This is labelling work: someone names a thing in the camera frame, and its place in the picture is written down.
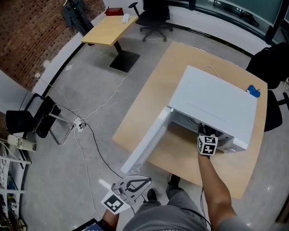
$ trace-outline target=concrete floor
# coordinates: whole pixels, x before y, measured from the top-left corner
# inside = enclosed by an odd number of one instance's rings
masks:
[[[86,120],[94,130],[105,161],[120,175],[120,167],[129,153],[111,138],[172,40],[194,45],[243,68],[250,61],[249,57],[232,48],[191,32],[175,29],[166,34],[167,42],[153,35],[143,43],[139,27],[135,25],[119,40],[124,50],[137,52],[141,57],[116,95]],[[68,64],[72,68],[66,68],[54,84],[65,95],[69,104],[54,89],[49,91],[49,95],[57,103],[79,109],[79,115],[86,117],[106,103],[127,76],[126,73],[109,67],[115,56],[114,47],[84,46]],[[281,99],[282,85],[274,92],[277,99]],[[281,111],[283,125],[264,134],[259,158],[245,194],[240,200],[233,199],[234,210],[255,231],[279,230],[281,226],[275,224],[274,220],[289,192],[289,112],[285,105],[281,106]],[[74,117],[66,111],[62,111],[62,115],[70,119]],[[58,128],[56,134],[63,136],[64,129]],[[99,180],[111,184],[119,178],[101,160],[88,128],[82,133],[76,132],[76,137],[88,164],[95,208],[91,200],[84,158],[74,134],[71,133],[62,146],[57,146],[50,135],[45,139],[38,138],[37,151],[30,153],[32,165],[26,176],[26,193],[21,208],[29,230],[72,230],[103,215],[105,208],[100,201],[107,189]],[[145,163],[142,174],[153,178],[152,186],[157,189],[162,204],[166,204],[164,191],[169,173]],[[186,189],[200,208],[201,188],[184,180],[180,186]],[[139,198],[136,210],[141,202]],[[118,230],[122,230],[132,216],[131,210],[123,212]]]

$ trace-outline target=wooden table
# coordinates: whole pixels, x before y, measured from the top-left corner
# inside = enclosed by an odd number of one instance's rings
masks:
[[[123,51],[119,45],[118,38],[137,20],[137,16],[130,16],[128,23],[122,23],[123,16],[106,16],[94,28],[90,30],[81,40],[82,43],[115,45],[118,56],[110,67],[128,72],[139,58],[138,54]]]
[[[192,46],[173,42],[142,88],[113,136],[113,141],[133,151],[161,112],[168,105],[186,67],[212,66],[223,80],[246,90],[260,89],[256,117],[248,149],[232,154],[217,153],[211,161],[234,198],[241,198],[255,167],[266,117],[267,84],[218,56]],[[205,71],[215,74],[212,69]],[[150,155],[149,162],[185,180],[202,186],[197,160],[195,134],[176,124],[168,130]]]

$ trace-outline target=black shoe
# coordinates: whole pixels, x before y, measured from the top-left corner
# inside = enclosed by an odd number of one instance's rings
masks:
[[[158,200],[156,197],[156,192],[152,188],[148,191],[146,197],[148,198],[148,201],[150,201],[150,200],[156,200],[157,201]]]
[[[172,185],[172,186],[179,186],[179,182],[180,182],[180,177],[176,176],[174,174],[171,175],[170,181],[168,182],[168,185]]]

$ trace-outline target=blue object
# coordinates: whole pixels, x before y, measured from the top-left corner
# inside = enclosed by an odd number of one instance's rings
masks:
[[[247,90],[250,91],[250,94],[253,95],[256,98],[260,97],[260,92],[257,90],[253,85],[250,85]]]

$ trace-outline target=desk leg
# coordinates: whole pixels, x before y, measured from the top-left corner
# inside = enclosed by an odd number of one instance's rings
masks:
[[[110,67],[128,73],[140,55],[129,51],[123,51],[118,41],[116,41],[114,45],[118,52],[118,56],[116,56]]]

